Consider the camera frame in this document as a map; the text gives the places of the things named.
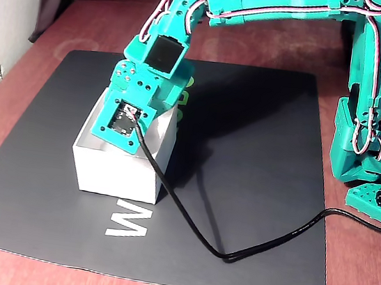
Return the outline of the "teal gripper with servo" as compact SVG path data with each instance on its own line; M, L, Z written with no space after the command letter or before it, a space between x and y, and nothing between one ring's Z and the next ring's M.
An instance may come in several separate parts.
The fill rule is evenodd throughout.
M109 87L118 88L129 104L167 112L193 77L194 66L185 59L188 47L176 37L137 34L125 48L125 59L115 65Z

